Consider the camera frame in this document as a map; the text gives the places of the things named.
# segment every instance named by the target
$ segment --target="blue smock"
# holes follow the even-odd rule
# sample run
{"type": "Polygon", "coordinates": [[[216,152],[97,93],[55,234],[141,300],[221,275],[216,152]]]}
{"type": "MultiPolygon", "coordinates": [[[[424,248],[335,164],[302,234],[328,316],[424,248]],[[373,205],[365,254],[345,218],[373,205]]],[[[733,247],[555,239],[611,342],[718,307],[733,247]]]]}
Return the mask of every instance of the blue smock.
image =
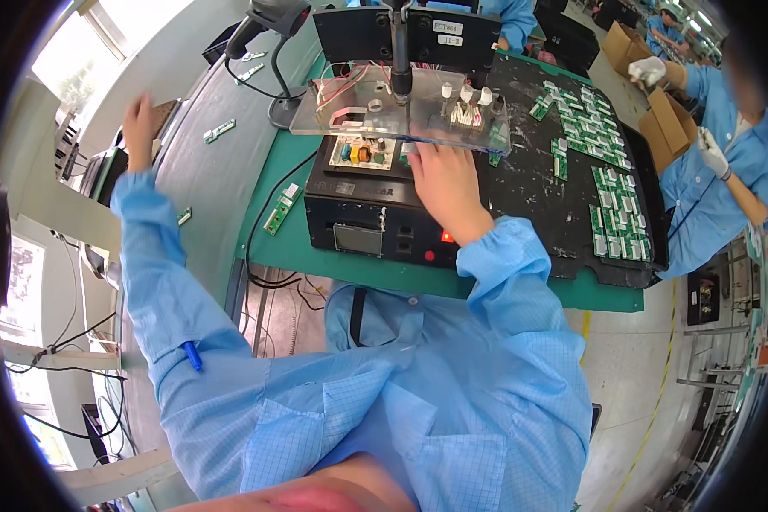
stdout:
{"type": "Polygon", "coordinates": [[[654,55],[660,57],[663,60],[667,59],[668,56],[660,47],[660,44],[657,42],[657,38],[651,33],[651,29],[657,29],[657,32],[671,39],[675,43],[682,44],[684,41],[683,35],[680,34],[677,29],[667,26],[665,23],[663,23],[663,14],[655,14],[650,16],[645,21],[645,29],[645,43],[649,46],[649,49],[651,49],[651,52],[654,55]]]}
{"type": "MultiPolygon", "coordinates": [[[[727,81],[710,66],[689,64],[686,71],[686,93],[705,106],[703,126],[711,130],[731,172],[768,207],[768,111],[728,148],[738,111],[727,81]]],[[[669,267],[657,274],[661,279],[696,271],[748,223],[728,185],[706,166],[697,142],[663,171],[660,187],[666,210],[676,207],[668,230],[669,267]]]]}
{"type": "MultiPolygon", "coordinates": [[[[372,0],[371,5],[381,5],[379,0],[372,0]]],[[[348,7],[358,7],[359,0],[347,0],[348,7]]],[[[427,7],[434,9],[449,9],[450,11],[471,12],[471,6],[461,6],[454,3],[427,2],[427,7]]],[[[479,10],[482,15],[492,13],[500,16],[503,25],[500,27],[500,35],[506,38],[509,49],[513,52],[522,52],[527,45],[527,38],[532,33],[537,20],[532,14],[535,6],[532,0],[481,0],[479,10]]]]}
{"type": "Polygon", "coordinates": [[[355,286],[339,284],[324,310],[331,353],[256,359],[186,270],[154,183],[153,170],[120,176],[111,208],[160,424],[198,497],[307,475],[380,401],[422,509],[572,506],[591,429],[585,343],[546,286],[551,261],[529,220],[499,219],[459,251],[459,275],[477,280],[467,301],[370,289],[360,342],[373,347],[349,350],[355,286]]]}

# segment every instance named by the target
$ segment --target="green workbench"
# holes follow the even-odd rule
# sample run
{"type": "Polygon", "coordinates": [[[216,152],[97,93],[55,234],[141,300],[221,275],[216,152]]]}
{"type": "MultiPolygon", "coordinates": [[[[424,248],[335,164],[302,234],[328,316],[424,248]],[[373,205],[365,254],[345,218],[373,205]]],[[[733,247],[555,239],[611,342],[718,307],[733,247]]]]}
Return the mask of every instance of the green workbench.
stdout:
{"type": "MultiPolygon", "coordinates": [[[[591,84],[582,77],[544,62],[523,56],[515,57],[540,66],[550,75],[563,74],[591,84]]],[[[321,75],[322,69],[323,58],[313,65],[309,77],[317,78],[321,75]]],[[[245,258],[245,244],[250,227],[268,194],[272,193],[275,200],[279,191],[287,187],[290,182],[297,183],[302,188],[305,186],[310,163],[299,169],[278,190],[271,190],[282,176],[305,159],[310,152],[317,149],[320,141],[321,136],[317,135],[278,132],[241,224],[239,241],[236,243],[236,258],[242,260],[245,258]]],[[[474,284],[472,279],[461,279],[456,272],[450,270],[314,249],[310,246],[305,206],[301,198],[291,209],[287,220],[275,236],[262,230],[261,225],[257,227],[250,250],[250,262],[287,271],[358,282],[375,288],[430,293],[445,297],[465,298],[474,284]]],[[[643,311],[643,290],[599,284],[594,277],[594,272],[589,269],[581,271],[577,279],[552,278],[549,280],[549,286],[563,303],[564,308],[626,313],[643,311]]]]}

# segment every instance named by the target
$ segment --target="hand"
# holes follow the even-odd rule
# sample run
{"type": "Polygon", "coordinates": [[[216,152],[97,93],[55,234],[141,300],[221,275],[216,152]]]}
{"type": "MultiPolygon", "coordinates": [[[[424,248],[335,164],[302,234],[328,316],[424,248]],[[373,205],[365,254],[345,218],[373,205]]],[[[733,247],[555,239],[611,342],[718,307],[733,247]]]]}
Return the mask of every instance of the hand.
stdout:
{"type": "Polygon", "coordinates": [[[142,172],[151,168],[151,91],[144,91],[128,104],[123,119],[123,138],[128,150],[128,172],[142,172]]]}
{"type": "Polygon", "coordinates": [[[631,81],[636,84],[643,84],[651,87],[662,77],[666,76],[666,63],[656,56],[650,56],[641,61],[634,61],[629,64],[629,75],[631,81]]]}
{"type": "Polygon", "coordinates": [[[419,154],[407,155],[415,191],[432,218],[458,245],[464,247],[494,228],[495,222],[481,206],[472,152],[438,144],[415,146],[419,154]]]}
{"type": "Polygon", "coordinates": [[[703,153],[703,161],[708,167],[713,169],[717,178],[727,181],[731,177],[731,169],[728,167],[728,160],[723,154],[714,136],[708,131],[708,128],[700,126],[698,128],[697,146],[703,153]]]}

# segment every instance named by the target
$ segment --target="label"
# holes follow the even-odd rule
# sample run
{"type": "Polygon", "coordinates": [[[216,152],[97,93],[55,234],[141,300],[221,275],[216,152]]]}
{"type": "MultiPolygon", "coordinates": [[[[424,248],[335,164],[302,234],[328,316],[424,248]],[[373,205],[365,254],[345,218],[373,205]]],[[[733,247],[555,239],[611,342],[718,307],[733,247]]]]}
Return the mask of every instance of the label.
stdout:
{"type": "Polygon", "coordinates": [[[438,44],[446,44],[448,46],[463,46],[463,38],[457,35],[438,35],[438,44]]]}
{"type": "Polygon", "coordinates": [[[346,196],[350,196],[353,194],[354,190],[355,190],[355,183],[345,183],[343,181],[339,181],[336,184],[337,194],[344,194],[346,196]]]}
{"type": "Polygon", "coordinates": [[[455,23],[454,21],[433,20],[432,31],[443,32],[444,34],[462,35],[463,23],[455,23]]]}
{"type": "Polygon", "coordinates": [[[295,183],[291,183],[287,189],[282,190],[284,192],[284,195],[286,195],[288,198],[293,199],[293,196],[296,194],[296,190],[299,189],[299,185],[295,183]]]}

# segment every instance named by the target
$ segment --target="pocket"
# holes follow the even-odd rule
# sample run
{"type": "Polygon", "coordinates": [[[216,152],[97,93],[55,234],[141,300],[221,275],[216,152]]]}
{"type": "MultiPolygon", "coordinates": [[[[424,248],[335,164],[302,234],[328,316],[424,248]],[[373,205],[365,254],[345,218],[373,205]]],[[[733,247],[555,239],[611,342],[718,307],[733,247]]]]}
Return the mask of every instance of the pocket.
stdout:
{"type": "Polygon", "coordinates": [[[423,510],[497,510],[509,439],[501,433],[428,435],[437,408],[395,384],[382,392],[393,446],[423,510]]]}
{"type": "Polygon", "coordinates": [[[265,400],[245,450],[240,492],[288,482],[306,474],[322,455],[324,415],[265,400]]]}

